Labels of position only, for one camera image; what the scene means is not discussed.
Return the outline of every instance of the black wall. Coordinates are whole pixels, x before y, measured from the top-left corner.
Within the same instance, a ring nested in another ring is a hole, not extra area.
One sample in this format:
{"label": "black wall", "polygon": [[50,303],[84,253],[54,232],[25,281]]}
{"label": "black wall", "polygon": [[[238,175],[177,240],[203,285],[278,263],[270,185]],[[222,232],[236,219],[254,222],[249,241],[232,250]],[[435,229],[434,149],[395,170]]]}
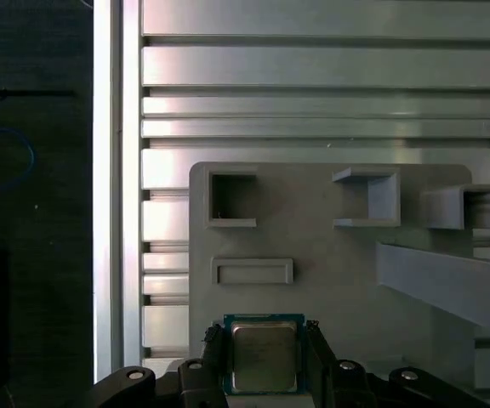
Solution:
{"label": "black wall", "polygon": [[[92,382],[92,23],[78,0],[0,0],[0,89],[60,95],[0,102],[0,127],[22,131],[37,153],[31,176],[0,193],[18,408],[59,406]],[[27,160],[0,137],[0,180]]]}

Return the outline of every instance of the metal frame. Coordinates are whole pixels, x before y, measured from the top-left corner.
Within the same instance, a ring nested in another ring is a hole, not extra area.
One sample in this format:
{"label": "metal frame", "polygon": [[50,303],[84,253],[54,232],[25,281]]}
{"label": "metal frame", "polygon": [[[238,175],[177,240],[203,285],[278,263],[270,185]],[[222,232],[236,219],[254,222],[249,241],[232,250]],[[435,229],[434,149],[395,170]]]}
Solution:
{"label": "metal frame", "polygon": [[94,381],[122,365],[120,340],[120,1],[94,8]]}
{"label": "metal frame", "polygon": [[122,328],[123,362],[142,358],[142,257],[140,233],[140,0],[124,0],[122,30]]}
{"label": "metal frame", "polygon": [[[313,3],[317,10],[338,12],[301,13],[313,6],[292,1],[280,8],[279,0],[272,0],[254,2],[251,11],[264,16],[256,20],[242,12],[252,4],[247,0],[230,6],[220,0],[96,2],[96,381],[123,365],[142,363],[163,372],[169,361],[187,355],[188,320],[180,317],[188,304],[187,190],[195,163],[460,163],[470,168],[475,182],[490,183],[490,69],[462,76],[468,64],[457,58],[475,60],[487,52],[490,4]],[[183,7],[193,19],[172,18]],[[453,17],[464,7],[474,24],[455,25]],[[390,24],[379,19],[380,12],[391,17]],[[338,16],[341,25],[334,23]],[[311,51],[312,36],[329,47]],[[318,75],[307,68],[310,58],[295,61],[288,45],[334,69],[345,68],[342,76],[330,74],[327,81],[334,86],[328,89],[314,86]],[[382,53],[384,48],[390,53]],[[422,65],[407,70],[409,76],[388,69],[395,63],[391,55],[415,60],[419,51],[451,69],[444,71],[443,82],[429,82],[433,76]],[[211,69],[213,56],[228,53],[251,61],[251,69],[223,59],[215,65],[219,76]],[[446,59],[448,53],[457,57]],[[358,62],[376,60],[387,69],[375,71],[383,76],[374,81],[372,72],[356,69],[348,55]],[[279,67],[289,62],[307,69],[283,81]],[[156,74],[152,81],[142,82],[143,65]],[[336,77],[341,82],[333,82]],[[413,79],[418,88],[400,88],[410,83],[401,78]],[[285,92],[278,93],[277,84]],[[379,134],[392,139],[373,140]],[[467,148],[457,149],[460,139],[448,143],[448,135],[462,137]],[[482,255],[490,257],[490,234],[476,238],[482,240]],[[179,327],[160,337],[160,325],[168,322]],[[184,343],[177,347],[175,341]]]}

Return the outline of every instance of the metal panel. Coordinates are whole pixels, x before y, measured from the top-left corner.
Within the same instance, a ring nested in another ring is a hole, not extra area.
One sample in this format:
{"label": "metal panel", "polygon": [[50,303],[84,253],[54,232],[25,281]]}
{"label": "metal panel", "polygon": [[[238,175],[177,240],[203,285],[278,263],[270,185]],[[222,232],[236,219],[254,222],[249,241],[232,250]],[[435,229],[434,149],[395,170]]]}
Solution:
{"label": "metal panel", "polygon": [[144,0],[154,36],[490,39],[490,3]]}
{"label": "metal panel", "polygon": [[490,96],[468,97],[446,95],[375,93],[363,96],[335,94],[294,96],[272,93],[273,96],[153,96],[143,98],[143,115],[150,118],[172,117],[340,117],[340,118],[490,118]]}
{"label": "metal panel", "polygon": [[304,162],[304,163],[428,163],[464,164],[475,183],[490,183],[490,150],[488,149],[410,149],[395,147],[350,148],[360,145],[358,140],[346,140],[344,146],[334,141],[303,147],[287,144],[280,147],[265,145],[241,148],[182,147],[147,149],[142,152],[144,189],[187,189],[188,173],[197,162]]}
{"label": "metal panel", "polygon": [[144,241],[188,241],[188,200],[143,202]]}
{"label": "metal panel", "polygon": [[[141,357],[140,282],[155,302],[183,290],[196,162],[461,163],[490,183],[490,2],[142,3],[143,67],[139,0],[123,3],[127,364]],[[151,201],[140,220],[141,81]],[[143,258],[141,238],[154,252]],[[184,355],[185,309],[145,308],[144,364]],[[170,346],[172,336],[183,343]]]}
{"label": "metal panel", "polygon": [[145,272],[188,272],[188,253],[146,253],[143,255]]}
{"label": "metal panel", "polygon": [[143,293],[154,296],[188,296],[188,274],[156,274],[143,278]]}
{"label": "metal panel", "polygon": [[94,381],[122,364],[119,212],[118,78],[116,0],[102,0],[94,10],[94,117],[92,138],[92,229],[94,284]]}
{"label": "metal panel", "polygon": [[140,0],[122,6],[122,340],[123,364],[141,362]]}
{"label": "metal panel", "polygon": [[165,353],[188,349],[188,306],[146,306],[143,319],[143,346]]}
{"label": "metal panel", "polygon": [[220,118],[150,119],[147,138],[461,138],[490,139],[490,121],[439,119]]}
{"label": "metal panel", "polygon": [[490,88],[490,50],[158,46],[143,48],[143,84]]}

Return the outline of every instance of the blue cable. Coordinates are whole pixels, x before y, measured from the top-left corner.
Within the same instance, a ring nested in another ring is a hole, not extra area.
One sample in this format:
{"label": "blue cable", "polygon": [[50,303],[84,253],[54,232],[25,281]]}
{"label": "blue cable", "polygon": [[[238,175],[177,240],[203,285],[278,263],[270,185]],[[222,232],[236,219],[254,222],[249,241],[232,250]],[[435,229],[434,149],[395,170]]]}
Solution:
{"label": "blue cable", "polygon": [[5,183],[0,184],[0,191],[5,191],[16,187],[18,184],[20,184],[22,181],[24,181],[29,177],[31,171],[35,167],[36,156],[35,156],[35,151],[33,150],[33,146],[31,145],[31,142],[27,139],[27,137],[22,132],[16,129],[12,129],[11,127],[0,127],[0,134],[1,133],[10,133],[16,136],[16,138],[18,138],[18,140],[27,148],[30,154],[30,162],[27,166],[27,169],[22,174],[10,179]]}

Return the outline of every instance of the screw head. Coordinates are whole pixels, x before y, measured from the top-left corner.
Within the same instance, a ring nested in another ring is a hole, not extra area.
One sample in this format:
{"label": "screw head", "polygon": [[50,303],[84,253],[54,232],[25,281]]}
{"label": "screw head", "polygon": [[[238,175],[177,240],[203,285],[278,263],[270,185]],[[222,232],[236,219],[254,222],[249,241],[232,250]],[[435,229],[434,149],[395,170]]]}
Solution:
{"label": "screw head", "polygon": [[142,378],[145,374],[143,374],[142,371],[132,371],[128,374],[128,378],[130,380],[139,380]]}
{"label": "screw head", "polygon": [[415,374],[413,371],[403,371],[402,377],[408,381],[415,381],[419,379],[419,376]]}
{"label": "screw head", "polygon": [[356,365],[354,365],[350,361],[342,361],[341,363],[339,363],[339,366],[344,370],[354,370],[356,367]]}

